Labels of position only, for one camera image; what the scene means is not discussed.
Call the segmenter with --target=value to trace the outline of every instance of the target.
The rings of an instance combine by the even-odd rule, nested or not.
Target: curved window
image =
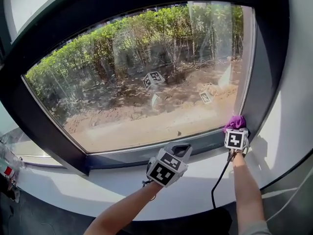
[[[118,16],[62,43],[25,80],[88,153],[205,133],[245,98],[237,91],[248,81],[244,35],[253,32],[244,33],[244,9],[253,17],[251,8],[213,1]]]

